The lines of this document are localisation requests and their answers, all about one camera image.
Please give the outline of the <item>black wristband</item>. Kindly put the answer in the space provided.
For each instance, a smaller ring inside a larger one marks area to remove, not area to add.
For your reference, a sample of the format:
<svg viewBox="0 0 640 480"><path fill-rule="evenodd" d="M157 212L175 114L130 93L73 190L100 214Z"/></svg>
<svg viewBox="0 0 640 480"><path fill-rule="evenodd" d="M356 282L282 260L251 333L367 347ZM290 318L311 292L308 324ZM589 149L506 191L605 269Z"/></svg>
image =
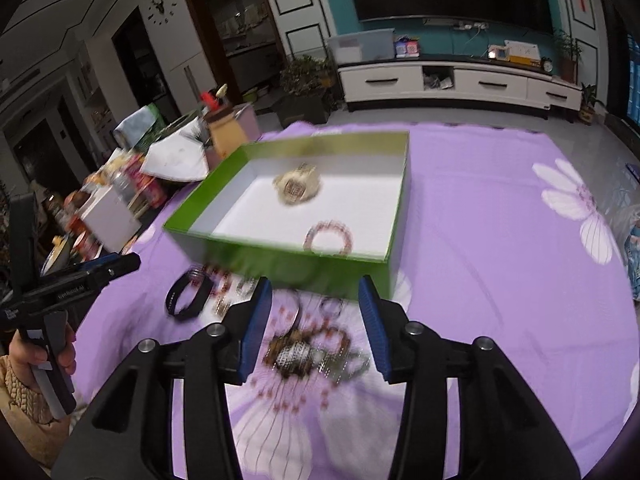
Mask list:
<svg viewBox="0 0 640 480"><path fill-rule="evenodd" d="M213 287L214 281L205 269L192 266L168 290L165 298L167 314L179 323L197 318Z"/></svg>

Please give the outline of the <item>gold jewelry piece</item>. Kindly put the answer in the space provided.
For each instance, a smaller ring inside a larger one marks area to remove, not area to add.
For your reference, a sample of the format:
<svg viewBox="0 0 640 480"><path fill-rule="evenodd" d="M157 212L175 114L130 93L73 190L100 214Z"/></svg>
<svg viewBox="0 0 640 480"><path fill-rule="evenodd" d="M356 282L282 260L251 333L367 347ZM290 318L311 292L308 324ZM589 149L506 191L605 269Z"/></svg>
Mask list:
<svg viewBox="0 0 640 480"><path fill-rule="evenodd" d="M371 364L364 352L352 348L349 339L330 350L316 346L310 335L293 334L273 337L262 362L283 379L303 379L316 373L333 385L362 376Z"/></svg>

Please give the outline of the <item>cream wrist watch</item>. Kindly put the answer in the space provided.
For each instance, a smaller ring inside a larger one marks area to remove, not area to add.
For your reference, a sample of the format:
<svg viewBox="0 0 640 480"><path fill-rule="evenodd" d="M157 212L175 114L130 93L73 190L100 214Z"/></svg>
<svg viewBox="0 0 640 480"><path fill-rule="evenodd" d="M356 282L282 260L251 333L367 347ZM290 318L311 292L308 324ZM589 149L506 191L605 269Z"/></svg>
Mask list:
<svg viewBox="0 0 640 480"><path fill-rule="evenodd" d="M298 205L316 197L321 188L316 166L301 164L297 168L279 174L272 181L279 200L285 205Z"/></svg>

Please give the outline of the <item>white small box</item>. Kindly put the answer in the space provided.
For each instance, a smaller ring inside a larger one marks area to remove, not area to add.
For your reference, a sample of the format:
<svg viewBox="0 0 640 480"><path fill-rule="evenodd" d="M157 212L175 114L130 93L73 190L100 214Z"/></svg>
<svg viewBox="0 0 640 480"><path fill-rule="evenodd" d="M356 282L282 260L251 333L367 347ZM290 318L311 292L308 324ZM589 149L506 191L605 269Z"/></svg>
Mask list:
<svg viewBox="0 0 640 480"><path fill-rule="evenodd" d="M109 252L120 252L141 223L111 186L101 186L79 209L82 222Z"/></svg>

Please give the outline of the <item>pink snack carton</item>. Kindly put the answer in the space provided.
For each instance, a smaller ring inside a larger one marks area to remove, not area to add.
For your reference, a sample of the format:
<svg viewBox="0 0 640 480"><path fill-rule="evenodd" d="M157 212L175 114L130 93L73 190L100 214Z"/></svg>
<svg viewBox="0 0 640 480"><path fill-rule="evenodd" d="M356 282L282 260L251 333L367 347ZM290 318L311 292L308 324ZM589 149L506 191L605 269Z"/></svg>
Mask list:
<svg viewBox="0 0 640 480"><path fill-rule="evenodd" d="M166 202L167 195L160 182L156 180L156 177L142 172L143 162L144 157L142 155L133 154L128 158L124 169L136 192L140 193L153 209L157 209Z"/></svg>

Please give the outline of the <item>purple floral tablecloth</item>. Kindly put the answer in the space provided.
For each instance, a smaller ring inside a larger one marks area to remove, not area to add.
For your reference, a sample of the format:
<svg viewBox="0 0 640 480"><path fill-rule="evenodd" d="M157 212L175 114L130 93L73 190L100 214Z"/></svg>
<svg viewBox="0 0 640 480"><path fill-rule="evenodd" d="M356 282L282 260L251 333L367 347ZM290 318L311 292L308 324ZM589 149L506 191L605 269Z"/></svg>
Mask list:
<svg viewBox="0 0 640 480"><path fill-rule="evenodd" d="M638 396L639 333L622 257L586 181L540 133L473 126L297 124L267 141L357 131L405 131L410 184L393 293L409 318L442 338L493 339L532 388L590 474ZM164 224L134 248L137 272L107 286L81 323L76 392L90 400L145 338L183 340L248 296L257 278L196 263ZM201 314L165 309L172 284L204 268L214 287ZM390 472L404 389L375 369L357 299L273 284L254 373L228 389L239 462L249 479L383 479ZM262 358L273 337L310 335L334 350L350 340L369 369L333 385L314 373L283 379Z"/></svg>

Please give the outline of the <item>white fan-shaped paper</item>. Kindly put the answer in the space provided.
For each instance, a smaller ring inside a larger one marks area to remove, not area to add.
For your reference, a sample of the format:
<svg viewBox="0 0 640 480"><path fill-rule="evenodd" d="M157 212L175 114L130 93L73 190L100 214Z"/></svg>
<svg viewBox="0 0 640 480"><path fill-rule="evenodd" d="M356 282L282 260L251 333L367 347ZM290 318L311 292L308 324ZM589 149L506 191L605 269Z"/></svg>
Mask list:
<svg viewBox="0 0 640 480"><path fill-rule="evenodd" d="M141 172L172 182L196 182L208 176L209 168L203 144L174 133L150 145Z"/></svg>

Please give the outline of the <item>green white cardboard box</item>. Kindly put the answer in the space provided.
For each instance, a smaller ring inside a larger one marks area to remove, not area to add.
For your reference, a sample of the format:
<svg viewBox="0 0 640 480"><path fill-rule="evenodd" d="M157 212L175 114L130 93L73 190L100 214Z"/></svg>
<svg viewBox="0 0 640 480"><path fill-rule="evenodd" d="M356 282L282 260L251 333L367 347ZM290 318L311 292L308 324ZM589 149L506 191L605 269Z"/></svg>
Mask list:
<svg viewBox="0 0 640 480"><path fill-rule="evenodd" d="M296 136L245 144L184 200L165 231L196 263L278 286L355 300L369 275L393 296L410 184L405 131ZM298 205L272 181L316 166L321 188Z"/></svg>

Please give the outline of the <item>pink pen holder cup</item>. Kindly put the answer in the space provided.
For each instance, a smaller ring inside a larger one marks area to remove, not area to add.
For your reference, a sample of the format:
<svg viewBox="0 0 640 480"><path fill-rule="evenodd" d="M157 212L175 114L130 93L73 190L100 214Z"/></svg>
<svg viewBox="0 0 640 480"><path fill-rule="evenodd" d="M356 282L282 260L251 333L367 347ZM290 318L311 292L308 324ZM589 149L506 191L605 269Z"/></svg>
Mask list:
<svg viewBox="0 0 640 480"><path fill-rule="evenodd" d="M255 142L262 136L252 104L245 103L236 106L234 108L234 117L244 130L250 142Z"/></svg>

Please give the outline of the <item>potted green plant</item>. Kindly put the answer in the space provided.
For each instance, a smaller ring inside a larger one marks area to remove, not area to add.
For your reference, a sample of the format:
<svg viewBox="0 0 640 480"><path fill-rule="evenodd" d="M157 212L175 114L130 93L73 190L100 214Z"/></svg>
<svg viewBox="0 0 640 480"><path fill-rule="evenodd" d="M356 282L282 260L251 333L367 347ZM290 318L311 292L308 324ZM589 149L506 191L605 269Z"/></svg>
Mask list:
<svg viewBox="0 0 640 480"><path fill-rule="evenodd" d="M288 128L294 122L324 125L334 104L335 72L324 58L302 55L292 58L280 73L283 96L273 105L280 126Z"/></svg>

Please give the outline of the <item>white tv cabinet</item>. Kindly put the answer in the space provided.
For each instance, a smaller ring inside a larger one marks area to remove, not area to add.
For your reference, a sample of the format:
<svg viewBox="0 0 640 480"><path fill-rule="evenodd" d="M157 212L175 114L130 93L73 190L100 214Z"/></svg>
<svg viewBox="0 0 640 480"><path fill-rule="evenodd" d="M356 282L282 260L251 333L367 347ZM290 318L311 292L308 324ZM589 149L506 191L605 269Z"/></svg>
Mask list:
<svg viewBox="0 0 640 480"><path fill-rule="evenodd" d="M577 112L582 104L576 84L504 64L400 60L341 66L338 74L349 106L454 100Z"/></svg>

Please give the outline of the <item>clear storage bin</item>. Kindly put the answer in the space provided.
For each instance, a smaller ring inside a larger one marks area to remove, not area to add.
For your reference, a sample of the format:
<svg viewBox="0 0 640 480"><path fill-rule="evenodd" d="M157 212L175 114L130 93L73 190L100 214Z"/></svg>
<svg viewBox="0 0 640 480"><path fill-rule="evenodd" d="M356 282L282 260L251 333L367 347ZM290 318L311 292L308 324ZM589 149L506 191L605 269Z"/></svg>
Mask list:
<svg viewBox="0 0 640 480"><path fill-rule="evenodd" d="M333 36L329 48L337 65L392 60L395 29L383 28Z"/></svg>

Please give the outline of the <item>wall clock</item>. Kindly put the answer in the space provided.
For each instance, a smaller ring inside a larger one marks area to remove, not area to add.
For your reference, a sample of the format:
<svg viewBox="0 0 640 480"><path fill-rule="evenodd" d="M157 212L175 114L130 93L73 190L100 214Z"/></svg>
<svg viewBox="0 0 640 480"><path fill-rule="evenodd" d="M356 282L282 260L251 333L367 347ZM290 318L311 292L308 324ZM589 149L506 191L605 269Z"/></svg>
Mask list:
<svg viewBox="0 0 640 480"><path fill-rule="evenodd" d="M163 26L175 16L177 0L150 0L146 7L146 19L152 24Z"/></svg>

